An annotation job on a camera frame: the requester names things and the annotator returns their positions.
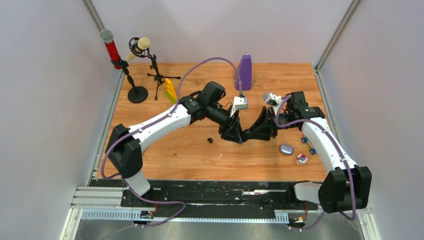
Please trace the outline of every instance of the gray oval object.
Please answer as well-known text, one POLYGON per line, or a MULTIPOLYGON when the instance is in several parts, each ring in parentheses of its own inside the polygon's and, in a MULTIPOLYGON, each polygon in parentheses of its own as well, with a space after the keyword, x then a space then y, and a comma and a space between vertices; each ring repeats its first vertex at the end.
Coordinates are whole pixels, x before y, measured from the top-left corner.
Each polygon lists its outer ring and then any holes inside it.
POLYGON ((293 147, 288 144, 282 144, 279 146, 279 152, 284 155, 290 156, 294 153, 294 151, 293 147))

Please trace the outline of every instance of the wood grain surface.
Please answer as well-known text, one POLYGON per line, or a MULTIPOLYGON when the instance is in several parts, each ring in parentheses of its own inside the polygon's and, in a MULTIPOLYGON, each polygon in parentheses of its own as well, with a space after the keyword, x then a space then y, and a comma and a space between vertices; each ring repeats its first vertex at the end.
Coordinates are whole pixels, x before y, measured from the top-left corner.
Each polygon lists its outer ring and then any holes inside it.
MULTIPOLYGON (((182 77, 194 65, 160 63, 159 71, 163 75, 182 77)), ((172 105, 164 95, 164 84, 155 101, 156 82, 146 76, 146 73, 154 71, 150 70, 148 64, 132 63, 129 70, 135 84, 147 88, 149 95, 142 103, 129 102, 127 93, 131 86, 125 79, 109 136, 112 128, 118 124, 129 127, 144 122, 172 105)), ((182 84, 181 96, 202 90, 209 81, 216 81, 226 89, 226 97, 220 101, 225 105, 238 96, 233 75, 234 70, 227 63, 206 63, 188 75, 182 84)), ((179 81, 172 80, 175 88, 179 81)), ((265 92, 283 96, 294 91, 304 91, 310 106, 319 106, 325 111, 311 64, 254 63, 252 90, 244 92, 248 97, 249 109, 239 113, 242 129, 249 128, 258 118, 262 106, 265 106, 262 99, 265 92)), ((326 176, 324 166, 317 155, 309 154, 308 145, 301 142, 302 136, 297 128, 292 128, 279 130, 278 136, 271 141, 249 140, 239 145, 221 139, 218 125, 204 119, 180 128, 148 147, 143 154, 143 172, 148 179, 323 181, 326 176), (212 138, 213 143, 209 143, 208 138, 212 138), (279 152, 281 144, 293 146, 294 154, 282 155, 279 152), (308 162, 304 165, 296 164, 296 156, 300 153, 308 156, 308 162)), ((116 172, 111 162, 107 161, 106 175, 116 172)))

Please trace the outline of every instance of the cream colored microphone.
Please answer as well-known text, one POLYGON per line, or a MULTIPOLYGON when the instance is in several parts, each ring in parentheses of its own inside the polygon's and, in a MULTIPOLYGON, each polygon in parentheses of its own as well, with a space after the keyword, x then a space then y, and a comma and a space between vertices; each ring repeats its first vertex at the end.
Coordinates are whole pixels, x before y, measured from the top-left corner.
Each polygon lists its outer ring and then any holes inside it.
MULTIPOLYGON (((147 37, 142 37, 138 39, 137 47, 135 48, 135 52, 138 54, 141 54, 142 51, 148 49, 150 46, 150 40, 147 37)), ((126 61, 129 62, 133 60, 136 57, 132 51, 129 52, 129 54, 126 56, 126 61)))

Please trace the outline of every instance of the round stand base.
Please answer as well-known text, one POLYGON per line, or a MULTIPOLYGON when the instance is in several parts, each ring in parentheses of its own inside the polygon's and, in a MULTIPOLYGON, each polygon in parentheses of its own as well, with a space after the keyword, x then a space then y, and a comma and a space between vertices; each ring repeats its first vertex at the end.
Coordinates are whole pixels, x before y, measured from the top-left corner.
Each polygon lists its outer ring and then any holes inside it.
POLYGON ((144 102, 144 100, 147 99, 147 96, 149 95, 149 92, 147 89, 143 86, 137 86, 138 94, 136 94, 136 91, 134 91, 134 88, 131 88, 128 92, 128 100, 133 104, 139 104, 141 102, 144 102))

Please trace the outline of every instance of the black microphone stand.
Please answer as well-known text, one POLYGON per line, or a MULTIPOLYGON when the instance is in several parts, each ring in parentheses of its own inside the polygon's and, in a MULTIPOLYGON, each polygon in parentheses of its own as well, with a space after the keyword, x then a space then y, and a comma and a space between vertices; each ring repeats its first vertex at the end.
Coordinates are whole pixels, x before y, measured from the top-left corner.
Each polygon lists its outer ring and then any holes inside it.
POLYGON ((153 77, 154 80, 156 81, 157 85, 156 85, 156 95, 154 96, 154 100, 157 101, 158 100, 158 90, 159 90, 159 86, 162 85, 165 80, 163 79, 181 79, 180 76, 164 76, 162 74, 159 73, 159 69, 158 69, 158 63, 156 62, 156 55, 150 54, 150 49, 147 48, 145 50, 141 50, 138 48, 137 43, 139 41, 138 37, 133 37, 131 38, 131 40, 129 40, 129 49, 131 50, 131 52, 139 57, 139 58, 148 58, 151 61, 151 65, 150 65, 150 69, 154 69, 154 71, 156 72, 156 75, 147 73, 147 76, 149 77, 153 77))
POLYGON ((128 70, 128 62, 119 58, 119 61, 110 60, 114 66, 119 66, 122 68, 123 74, 126 75, 126 79, 131 85, 131 89, 128 92, 128 100, 133 104, 139 104, 147 99, 149 92, 143 86, 136 86, 134 84, 133 77, 130 76, 130 71, 128 70))

